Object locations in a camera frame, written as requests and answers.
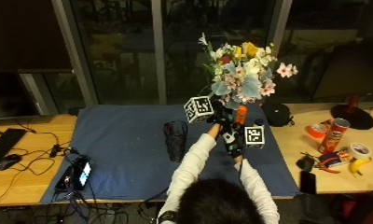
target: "black cup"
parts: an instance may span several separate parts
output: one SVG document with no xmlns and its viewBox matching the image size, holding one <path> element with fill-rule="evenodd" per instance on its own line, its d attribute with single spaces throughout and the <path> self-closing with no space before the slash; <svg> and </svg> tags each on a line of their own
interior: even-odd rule
<svg viewBox="0 0 373 224">
<path fill-rule="evenodd" d="M 186 123 L 180 120 L 166 122 L 162 131 L 165 135 L 166 153 L 169 154 L 170 161 L 181 162 L 185 156 Z"/>
</svg>

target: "red can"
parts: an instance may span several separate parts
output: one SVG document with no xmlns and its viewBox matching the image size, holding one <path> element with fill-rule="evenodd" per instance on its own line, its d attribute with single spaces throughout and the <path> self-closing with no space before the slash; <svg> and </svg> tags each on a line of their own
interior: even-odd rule
<svg viewBox="0 0 373 224">
<path fill-rule="evenodd" d="M 333 124 L 331 124 L 329 130 L 326 131 L 326 137 L 318 148 L 318 150 L 322 154 L 327 154 L 334 151 L 349 126 L 350 126 L 350 123 L 346 119 L 334 119 L 333 120 Z"/>
</svg>

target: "table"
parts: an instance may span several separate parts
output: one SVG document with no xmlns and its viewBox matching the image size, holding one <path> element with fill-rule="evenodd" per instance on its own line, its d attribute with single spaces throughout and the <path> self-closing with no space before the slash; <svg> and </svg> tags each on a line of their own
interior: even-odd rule
<svg viewBox="0 0 373 224">
<path fill-rule="evenodd" d="M 15 148 L 23 148 L 28 152 L 37 150 L 48 150 L 52 148 L 52 145 L 56 144 L 56 139 L 52 134 L 57 136 L 59 143 L 65 143 L 71 140 L 76 117 L 69 115 L 59 115 L 55 117 L 40 117 L 37 119 L 20 119 L 19 122 L 28 126 L 37 133 L 27 133 L 23 139 L 19 141 Z M 3 132 L 7 128 L 21 128 L 12 120 L 0 121 L 0 131 Z M 16 154 L 24 154 L 24 150 L 14 149 L 11 152 Z M 36 152 L 25 157 L 23 157 L 20 164 L 28 165 L 28 163 L 41 155 L 43 152 Z M 53 165 L 41 175 L 33 175 L 31 171 L 19 173 L 16 170 L 8 169 L 0 171 L 0 196 L 6 192 L 7 188 L 11 185 L 11 180 L 14 179 L 12 186 L 8 193 L 0 199 L 0 205 L 33 205 L 39 204 L 40 198 L 47 190 L 47 186 L 52 177 L 55 176 L 61 161 L 64 157 L 53 158 Z M 36 161 L 29 168 L 36 172 L 43 172 L 52 161 L 43 160 Z M 16 169 L 23 169 L 20 164 L 15 164 L 12 167 Z"/>
<path fill-rule="evenodd" d="M 258 104 L 248 105 L 246 124 L 265 119 Z M 71 146 L 91 157 L 92 172 L 85 199 L 108 202 L 140 201 L 168 188 L 177 162 L 169 160 L 165 148 L 164 123 L 186 121 L 182 105 L 93 105 L 79 113 Z M 186 149 L 208 132 L 205 121 L 188 125 Z M 265 128 L 264 148 L 246 148 L 244 156 L 257 169 L 276 197 L 293 197 L 298 192 L 270 129 Z M 64 162 L 47 187 L 41 203 L 51 203 L 55 184 L 65 171 Z M 200 178 L 224 178 L 238 184 L 233 160 L 221 138 L 210 152 Z"/>
<path fill-rule="evenodd" d="M 289 105 L 291 115 L 294 116 L 294 126 L 270 127 L 272 132 L 281 148 L 289 171 L 295 183 L 299 185 L 299 168 L 295 162 L 303 156 L 299 152 L 307 152 L 313 156 L 319 156 L 317 148 L 322 142 L 313 138 L 305 131 L 307 125 L 319 123 L 330 119 L 330 104 L 317 105 Z M 367 109 L 370 105 L 359 104 L 359 108 Z M 373 151 L 373 129 L 354 130 L 347 129 L 343 138 L 337 146 L 349 146 L 350 143 L 362 143 Z M 339 174 L 331 174 L 326 171 L 313 169 L 317 176 L 317 193 L 362 193 L 373 190 L 373 162 L 362 166 L 363 175 L 353 176 L 347 171 L 347 164 L 331 167 L 339 170 Z"/>
<path fill-rule="evenodd" d="M 299 152 L 306 151 L 313 155 L 319 155 L 317 146 L 321 141 L 307 135 L 305 132 L 305 126 L 329 119 L 329 107 L 329 104 L 318 104 L 311 106 L 305 104 L 289 105 L 291 115 L 294 116 L 295 125 L 270 127 L 295 183 L 299 182 L 299 169 L 295 166 L 297 160 L 302 157 Z M 59 138 L 59 142 L 65 143 L 72 137 L 76 117 L 69 115 L 40 117 L 33 119 L 28 124 L 24 121 L 21 121 L 21 123 L 28 125 L 29 128 L 32 128 L 39 133 L 55 133 Z M 0 131 L 4 131 L 7 128 L 20 128 L 20 126 L 11 121 L 0 121 Z M 339 146 L 347 145 L 349 142 L 361 142 L 366 144 L 373 150 L 373 129 L 367 131 L 349 129 L 345 133 L 345 137 Z M 51 134 L 27 133 L 16 147 L 24 148 L 28 151 L 49 150 L 53 144 L 55 139 Z M 25 156 L 23 158 L 21 164 L 28 164 L 37 156 L 39 154 Z M 63 158 L 64 157 L 53 158 L 55 164 L 43 175 L 36 176 L 29 171 L 19 174 L 8 193 L 0 200 L 0 205 L 11 206 L 40 204 L 41 196 L 45 193 L 52 177 L 57 173 Z M 47 161 L 43 163 L 36 162 L 31 168 L 36 172 L 40 170 L 43 171 L 47 168 Z M 334 169 L 342 172 L 334 175 L 325 171 L 313 170 L 313 173 L 317 175 L 318 193 L 354 193 L 369 192 L 373 190 L 373 162 L 362 167 L 363 176 L 358 177 L 354 177 L 349 173 L 346 165 L 334 167 Z M 6 172 L 0 171 L 0 195 L 10 186 L 10 182 L 16 173 L 17 172 L 15 170 L 7 170 Z"/>
</svg>

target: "computer mouse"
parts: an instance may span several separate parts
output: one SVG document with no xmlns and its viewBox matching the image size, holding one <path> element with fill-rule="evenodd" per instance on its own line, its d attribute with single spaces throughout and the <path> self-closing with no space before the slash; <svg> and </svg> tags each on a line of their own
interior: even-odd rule
<svg viewBox="0 0 373 224">
<path fill-rule="evenodd" d="M 11 166 L 21 160 L 21 156 L 11 154 L 0 160 L 0 171 L 7 170 Z"/>
</svg>

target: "glass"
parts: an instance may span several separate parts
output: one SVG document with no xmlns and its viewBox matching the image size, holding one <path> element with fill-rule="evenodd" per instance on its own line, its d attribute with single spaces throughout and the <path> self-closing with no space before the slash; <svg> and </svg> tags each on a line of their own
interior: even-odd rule
<svg viewBox="0 0 373 224">
<path fill-rule="evenodd" d="M 168 104 L 185 104 L 190 97 L 210 93 L 212 77 L 201 34 L 213 48 L 250 41 L 262 47 L 274 1 L 162 0 L 162 44 Z"/>
<path fill-rule="evenodd" d="M 266 98 L 266 102 L 345 101 L 345 97 L 313 100 L 311 95 L 333 48 L 357 39 L 373 41 L 373 1 L 293 0 L 278 61 L 293 63 L 299 73 L 290 78 L 277 77 L 273 80 L 276 94 Z M 373 97 L 367 96 L 361 100 L 371 99 Z"/>
<path fill-rule="evenodd" d="M 85 107 L 75 74 L 45 74 L 44 79 L 60 114 L 67 114 L 69 108 Z"/>
<path fill-rule="evenodd" d="M 151 1 L 72 0 L 101 105 L 158 103 Z"/>
<path fill-rule="evenodd" d="M 185 156 L 188 125 L 184 121 L 166 122 L 162 127 L 166 153 L 170 161 L 181 162 Z"/>
</svg>

